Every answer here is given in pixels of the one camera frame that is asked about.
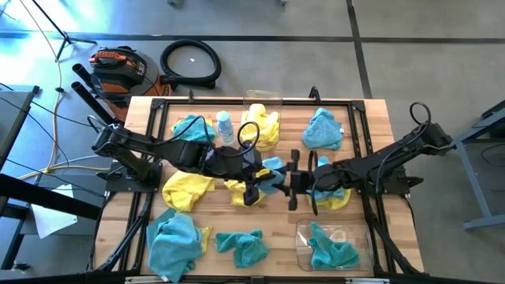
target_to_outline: clear plastic bin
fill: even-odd
[[[348,241],[357,250],[360,263],[354,267],[337,267],[336,271],[373,271],[373,252],[370,233],[366,222],[354,220],[308,220],[302,219],[297,223],[297,258],[298,265],[304,271],[314,271],[311,265],[313,250],[309,245],[312,237],[310,223],[316,222],[324,233],[333,241]]]
[[[246,114],[249,113],[250,107],[253,104],[260,103],[264,105],[265,108],[265,114],[268,115],[274,115],[275,113],[277,114],[277,119],[275,120],[276,123],[279,124],[279,140],[280,140],[280,126],[281,126],[281,114],[282,114],[282,95],[278,92],[270,92],[270,91],[260,91],[260,90],[248,90],[245,93],[244,96],[244,110],[242,111],[242,117],[241,117],[241,124],[245,123],[246,121],[250,121],[251,118],[248,116],[246,117]],[[247,132],[253,132],[255,131],[254,125],[247,125]],[[248,136],[252,141],[256,138],[256,135],[249,135]],[[275,149],[274,144],[269,144],[270,147],[261,147],[261,146],[256,146],[256,149],[260,152],[262,152],[262,157],[267,158],[270,155],[268,153],[273,153]]]

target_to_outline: coiled black hose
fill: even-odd
[[[214,72],[205,77],[184,77],[172,71],[172,69],[168,67],[168,56],[179,47],[198,47],[205,51],[214,62]],[[221,75],[221,61],[215,51],[206,43],[193,39],[181,39],[166,47],[161,54],[160,65],[166,75],[161,76],[159,81],[161,84],[169,84],[172,89],[175,89],[179,84],[214,88],[215,81],[219,78],[219,75]]]

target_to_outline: plastic bottle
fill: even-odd
[[[220,111],[217,113],[216,118],[218,119],[218,134],[221,137],[221,141],[225,145],[231,145],[234,140],[234,127],[231,124],[230,114],[227,111]]]

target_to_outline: butcher block tabletop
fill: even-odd
[[[133,97],[129,106],[128,117],[125,127],[133,132],[145,134],[152,97]],[[375,151],[394,142],[391,125],[387,114],[386,102],[382,99],[363,99],[366,107],[369,131],[372,137],[372,146]],[[282,106],[280,118],[280,141],[274,149],[262,153],[262,158],[278,156],[283,163],[290,161],[291,149],[300,150],[299,169],[307,169],[309,150],[301,141],[301,135],[309,125],[310,118],[315,114],[318,106]],[[340,149],[336,151],[317,149],[318,156],[326,155],[330,162],[354,157],[354,148],[351,139],[349,115],[347,109],[342,106],[325,106],[335,115],[335,120],[342,123],[343,139]],[[215,114],[220,110],[230,113],[234,125],[234,133],[237,134],[240,127],[241,112],[244,106],[230,105],[199,105],[198,100],[189,104],[170,105],[166,122],[164,139],[172,137],[170,127],[177,121],[184,119],[188,114],[201,114],[211,118],[213,127],[216,128]],[[158,133],[158,114],[152,133]],[[363,131],[359,115],[357,120],[358,136],[360,138],[361,153],[366,153]],[[151,210],[150,222],[157,219],[168,209],[165,204],[161,188],[176,170],[167,162],[163,161],[163,175],[159,184],[159,190],[155,194]],[[114,251],[119,241],[125,234],[130,204],[133,194],[131,192],[119,192],[107,204],[103,210],[103,217],[99,225],[99,232],[95,243],[95,266],[98,267]],[[141,198],[139,210],[144,202],[144,194]],[[412,215],[406,201],[400,196],[383,196],[386,211],[387,224],[391,238],[398,246],[403,255],[411,264],[423,271],[421,255],[417,245],[416,232],[413,226]],[[355,190],[352,191],[349,203],[336,211],[329,211],[319,207],[319,215],[312,213],[312,208],[305,196],[298,196],[298,209],[288,211],[288,197],[282,192],[266,196],[259,204],[252,207],[235,207],[231,205],[230,191],[225,187],[222,180],[215,180],[215,191],[206,192],[194,205],[191,212],[186,214],[193,217],[195,226],[211,226],[212,232],[208,241],[208,249],[201,258],[196,260],[196,269],[189,272],[190,275],[264,275],[264,276],[373,276],[372,271],[304,271],[297,261],[295,244],[297,222],[302,219],[308,220],[344,220],[346,223],[365,224],[365,216],[361,198]],[[235,268],[233,262],[233,249],[229,252],[218,253],[215,250],[215,235],[220,232],[246,232],[254,229],[263,232],[263,239],[270,247],[266,259],[249,268]],[[131,267],[137,250],[138,232],[132,241],[129,250],[129,266]],[[377,247],[381,266],[386,269],[383,243],[376,235]],[[148,248],[144,251],[144,261],[141,269],[142,275],[152,275],[148,267]]]

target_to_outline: concrete floor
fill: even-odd
[[[53,28],[33,9],[45,30]],[[175,9],[160,0],[40,1],[62,28],[69,32],[110,34],[225,35],[225,36],[351,36],[345,0],[289,0],[285,8],[275,0],[185,0]],[[505,37],[505,2],[498,0],[355,0],[361,36],[373,37]],[[34,30],[17,1],[0,17],[0,32]],[[125,11],[136,11],[126,14]],[[59,41],[52,40],[55,48]],[[99,46],[129,45],[156,61],[168,41],[99,41]],[[243,95],[248,89],[266,89],[284,96],[305,97],[316,85],[325,98],[363,98],[357,59],[352,43],[208,42],[221,58],[223,72],[218,87],[194,88],[196,95]],[[63,87],[78,78],[71,72],[76,62],[87,65],[98,47],[77,43],[62,55]],[[5,84],[38,84],[44,91],[36,98],[52,107],[58,69],[43,39],[2,39],[0,62],[15,69],[0,69]],[[408,106],[427,103],[435,122],[456,136],[468,129],[489,107],[503,100],[505,88],[503,45],[377,44],[364,43],[368,78],[374,99],[386,99],[396,138],[415,124]],[[210,70],[199,51],[184,49],[170,57],[170,64],[185,75]],[[187,94],[187,88],[178,88]],[[50,114],[31,110],[47,129]],[[65,95],[58,111],[80,121],[90,114],[76,94]],[[46,166],[51,140],[37,125],[26,121],[10,159],[29,166]],[[58,121],[60,145],[69,159],[91,155],[94,133],[67,121]],[[106,166],[106,159],[86,163]],[[462,222],[479,218],[480,210],[455,152],[444,157],[420,157],[408,163],[409,174],[425,178],[413,189],[417,236],[425,270],[431,275],[489,282],[504,282],[505,226],[466,232]],[[6,164],[4,172],[28,172]],[[84,268],[68,268],[79,271]]]

